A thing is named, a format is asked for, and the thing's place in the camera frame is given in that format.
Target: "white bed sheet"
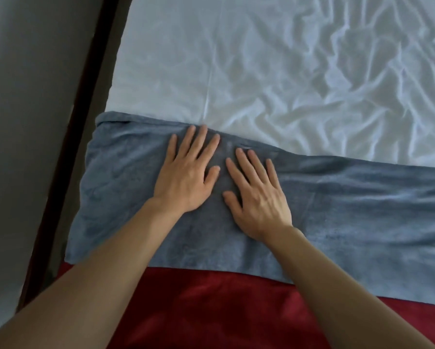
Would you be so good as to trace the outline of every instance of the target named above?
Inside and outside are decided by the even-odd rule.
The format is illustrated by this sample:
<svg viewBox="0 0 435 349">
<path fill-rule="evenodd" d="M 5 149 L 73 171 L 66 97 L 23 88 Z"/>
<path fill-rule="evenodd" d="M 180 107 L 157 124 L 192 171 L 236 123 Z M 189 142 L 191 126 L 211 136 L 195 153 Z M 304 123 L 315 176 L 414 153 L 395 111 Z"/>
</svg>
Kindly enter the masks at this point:
<svg viewBox="0 0 435 349">
<path fill-rule="evenodd" d="M 435 0 L 133 0 L 110 110 L 435 167 Z"/>
</svg>

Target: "gray wall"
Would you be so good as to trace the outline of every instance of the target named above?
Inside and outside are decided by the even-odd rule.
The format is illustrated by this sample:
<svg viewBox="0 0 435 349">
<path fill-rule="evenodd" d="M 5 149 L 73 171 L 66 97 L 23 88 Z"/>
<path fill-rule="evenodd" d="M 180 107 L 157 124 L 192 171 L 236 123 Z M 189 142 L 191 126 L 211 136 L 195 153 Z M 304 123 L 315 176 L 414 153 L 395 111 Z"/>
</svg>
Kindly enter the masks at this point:
<svg viewBox="0 0 435 349">
<path fill-rule="evenodd" d="M 0 0 L 0 325 L 15 311 L 103 0 Z"/>
</svg>

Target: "forearm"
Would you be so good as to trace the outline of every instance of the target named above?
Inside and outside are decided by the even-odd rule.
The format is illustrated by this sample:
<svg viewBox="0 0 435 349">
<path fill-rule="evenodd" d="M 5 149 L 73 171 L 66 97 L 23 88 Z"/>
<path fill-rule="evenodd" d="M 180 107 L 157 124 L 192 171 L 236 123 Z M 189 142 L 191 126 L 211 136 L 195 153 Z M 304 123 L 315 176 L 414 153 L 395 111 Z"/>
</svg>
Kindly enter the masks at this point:
<svg viewBox="0 0 435 349">
<path fill-rule="evenodd" d="M 268 240 L 284 270 L 336 348 L 434 348 L 422 334 L 367 292 L 295 228 Z"/>
<path fill-rule="evenodd" d="M 0 329 L 0 348 L 104 348 L 179 214 L 149 200 L 111 239 Z"/>
</svg>

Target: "dark wooden bed frame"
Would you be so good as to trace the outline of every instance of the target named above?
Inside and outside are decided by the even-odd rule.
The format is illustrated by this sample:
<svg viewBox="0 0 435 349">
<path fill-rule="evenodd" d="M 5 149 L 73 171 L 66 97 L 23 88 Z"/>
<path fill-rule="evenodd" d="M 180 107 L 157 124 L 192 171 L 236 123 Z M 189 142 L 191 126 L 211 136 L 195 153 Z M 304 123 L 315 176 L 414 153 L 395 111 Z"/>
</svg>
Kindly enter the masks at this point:
<svg viewBox="0 0 435 349">
<path fill-rule="evenodd" d="M 49 188 L 46 207 L 40 227 L 38 228 L 17 311 L 31 302 L 43 287 L 56 228 L 61 216 L 64 199 L 74 168 L 75 157 L 80 145 L 118 4 L 119 0 L 103 0 L 96 31 L 91 41 L 75 96 L 72 116 L 67 126 L 61 152 Z"/>
</svg>

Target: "finger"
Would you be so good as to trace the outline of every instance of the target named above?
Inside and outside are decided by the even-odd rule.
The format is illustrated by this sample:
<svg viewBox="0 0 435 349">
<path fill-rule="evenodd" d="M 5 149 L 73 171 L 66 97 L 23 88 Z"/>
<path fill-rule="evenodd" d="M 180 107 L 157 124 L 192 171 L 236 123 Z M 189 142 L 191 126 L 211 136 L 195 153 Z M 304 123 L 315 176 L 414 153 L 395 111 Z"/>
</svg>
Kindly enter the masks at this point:
<svg viewBox="0 0 435 349">
<path fill-rule="evenodd" d="M 261 183 L 255 168 L 249 162 L 244 150 L 242 148 L 237 148 L 236 156 L 242 170 L 244 171 L 246 177 L 248 178 L 250 184 Z"/>
<path fill-rule="evenodd" d="M 167 146 L 166 159 L 164 164 L 170 164 L 174 161 L 175 150 L 177 149 L 177 135 L 170 136 L 169 145 Z"/>
<path fill-rule="evenodd" d="M 214 155 L 214 152 L 217 149 L 217 146 L 219 145 L 221 137 L 218 134 L 215 134 L 214 137 L 210 140 L 206 148 L 203 150 L 203 152 L 200 155 L 200 158 L 198 159 L 200 164 L 202 164 L 204 167 L 208 165 L 209 161 Z"/>
<path fill-rule="evenodd" d="M 271 182 L 272 186 L 282 190 L 280 187 L 279 178 L 277 177 L 276 168 L 274 167 L 271 159 L 266 160 L 266 167 L 268 169 L 269 181 Z"/>
<path fill-rule="evenodd" d="M 268 174 L 266 172 L 266 169 L 264 169 L 264 166 L 263 166 L 263 164 L 261 164 L 261 161 L 259 160 L 255 151 L 250 149 L 248 151 L 248 156 L 249 156 L 249 159 L 251 161 L 251 164 L 253 164 L 253 167 L 255 168 L 256 173 L 258 174 L 261 181 L 265 184 L 268 183 L 269 177 L 268 177 Z"/>
<path fill-rule="evenodd" d="M 225 191 L 222 196 L 224 197 L 224 202 L 227 207 L 229 207 L 232 216 L 237 221 L 237 219 L 239 219 L 243 214 L 242 206 L 240 205 L 237 196 L 235 196 L 235 193 L 232 191 Z"/>
<path fill-rule="evenodd" d="M 177 153 L 177 158 L 183 158 L 187 155 L 188 150 L 190 149 L 190 143 L 193 139 L 193 135 L 195 134 L 196 127 L 191 125 L 187 129 L 187 133 L 180 144 L 179 153 Z"/>
<path fill-rule="evenodd" d="M 187 154 L 187 157 L 190 157 L 192 160 L 195 160 L 198 156 L 198 153 L 203 148 L 204 140 L 206 139 L 206 134 L 208 133 L 208 128 L 206 125 L 200 127 L 200 131 L 198 136 L 195 138 L 195 141 L 191 145 L 190 151 Z"/>
<path fill-rule="evenodd" d="M 204 179 L 204 186 L 206 186 L 209 189 L 209 193 L 211 193 L 217 178 L 219 177 L 219 172 L 221 168 L 218 166 L 212 167 L 208 171 L 208 176 L 206 176 L 206 179 Z"/>
<path fill-rule="evenodd" d="M 227 166 L 227 170 L 229 171 L 230 176 L 232 177 L 232 180 L 235 182 L 240 192 L 242 192 L 244 188 L 249 187 L 248 181 L 246 181 L 242 172 L 238 170 L 235 163 L 232 162 L 232 159 L 227 158 L 225 160 L 225 164 Z"/>
</svg>

